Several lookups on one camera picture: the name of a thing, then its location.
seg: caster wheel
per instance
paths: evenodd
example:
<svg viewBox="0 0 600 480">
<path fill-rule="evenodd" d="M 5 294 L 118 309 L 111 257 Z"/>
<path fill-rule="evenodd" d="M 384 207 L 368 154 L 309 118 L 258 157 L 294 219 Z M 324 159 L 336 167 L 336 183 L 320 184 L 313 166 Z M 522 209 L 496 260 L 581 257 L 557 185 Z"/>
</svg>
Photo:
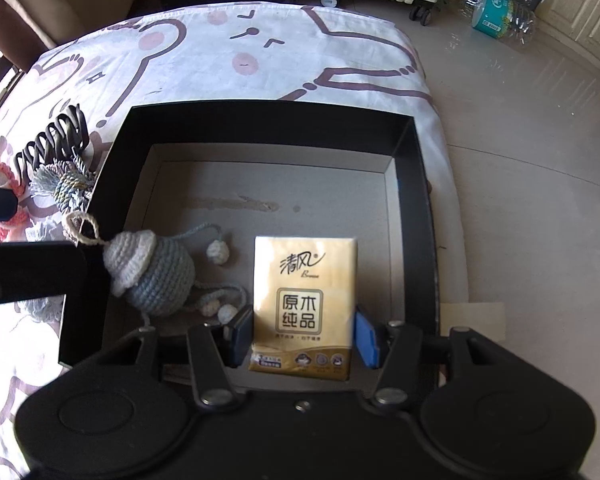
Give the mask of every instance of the caster wheel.
<svg viewBox="0 0 600 480">
<path fill-rule="evenodd" d="M 323 7 L 337 7 L 338 0 L 320 0 Z"/>
<path fill-rule="evenodd" d="M 429 9 L 424 9 L 424 12 L 422 13 L 422 16 L 420 17 L 420 25 L 422 25 L 423 27 L 426 27 L 427 25 L 429 25 L 429 23 L 431 23 L 431 11 Z"/>
<path fill-rule="evenodd" d="M 420 5 L 416 5 L 411 7 L 411 12 L 409 13 L 409 19 L 412 22 L 417 22 L 422 16 L 422 7 Z"/>
</svg>

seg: red crocheted toy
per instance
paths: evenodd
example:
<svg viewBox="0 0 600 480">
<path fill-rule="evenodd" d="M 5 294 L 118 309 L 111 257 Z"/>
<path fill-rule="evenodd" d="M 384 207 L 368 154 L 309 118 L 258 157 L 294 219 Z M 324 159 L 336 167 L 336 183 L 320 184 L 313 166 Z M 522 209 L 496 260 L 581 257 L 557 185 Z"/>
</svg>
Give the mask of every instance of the red crocheted toy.
<svg viewBox="0 0 600 480">
<path fill-rule="evenodd" d="M 24 186 L 21 186 L 11 171 L 11 168 L 4 162 L 0 162 L 0 187 L 11 189 L 15 195 L 20 198 L 24 193 Z M 16 214 L 7 222 L 0 222 L 0 242 L 3 242 L 9 232 L 23 225 L 29 220 L 29 213 L 26 209 L 18 206 Z"/>
</svg>

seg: open box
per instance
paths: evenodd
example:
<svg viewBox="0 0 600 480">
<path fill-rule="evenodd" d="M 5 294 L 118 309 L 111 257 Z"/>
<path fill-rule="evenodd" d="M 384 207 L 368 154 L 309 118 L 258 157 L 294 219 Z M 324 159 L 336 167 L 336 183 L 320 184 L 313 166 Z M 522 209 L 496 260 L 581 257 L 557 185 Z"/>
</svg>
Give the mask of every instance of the open box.
<svg viewBox="0 0 600 480">
<path fill-rule="evenodd" d="M 185 240 L 202 282 L 237 282 L 251 297 L 256 235 L 355 237 L 357 302 L 377 322 L 438 330 L 438 285 L 427 181 L 412 118 L 366 108 L 284 101 L 135 107 L 98 177 L 88 212 L 111 239 L 123 230 L 180 234 L 219 224 L 232 257 L 206 261 L 211 238 Z M 84 247 L 84 291 L 68 296 L 59 360 L 72 366 L 142 325 L 109 293 L 100 247 Z M 184 333 L 191 314 L 152 322 Z M 376 371 L 355 357 L 348 383 L 229 370 L 234 385 L 366 390 Z"/>
</svg>

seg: tiled floor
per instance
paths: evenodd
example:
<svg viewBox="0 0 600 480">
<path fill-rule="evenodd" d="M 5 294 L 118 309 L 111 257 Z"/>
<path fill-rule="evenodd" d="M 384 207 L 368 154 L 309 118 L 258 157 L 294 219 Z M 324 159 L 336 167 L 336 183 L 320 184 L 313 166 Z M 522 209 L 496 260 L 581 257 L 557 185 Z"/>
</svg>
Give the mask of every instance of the tiled floor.
<svg viewBox="0 0 600 480">
<path fill-rule="evenodd" d="M 506 346 L 580 392 L 600 480 L 600 72 L 544 35 L 524 52 L 446 12 L 347 0 L 413 41 L 458 186 L 470 299 L 504 301 Z"/>
</svg>

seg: large water bottle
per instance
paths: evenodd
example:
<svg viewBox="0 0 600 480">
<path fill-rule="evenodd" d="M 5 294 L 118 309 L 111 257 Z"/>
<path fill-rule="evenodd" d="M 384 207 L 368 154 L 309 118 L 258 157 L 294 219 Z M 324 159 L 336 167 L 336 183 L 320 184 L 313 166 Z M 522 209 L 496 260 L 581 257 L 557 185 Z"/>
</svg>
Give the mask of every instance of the large water bottle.
<svg viewBox="0 0 600 480">
<path fill-rule="evenodd" d="M 536 31 L 536 15 L 514 0 L 445 0 L 471 21 L 472 27 L 510 44 L 528 44 Z"/>
</svg>

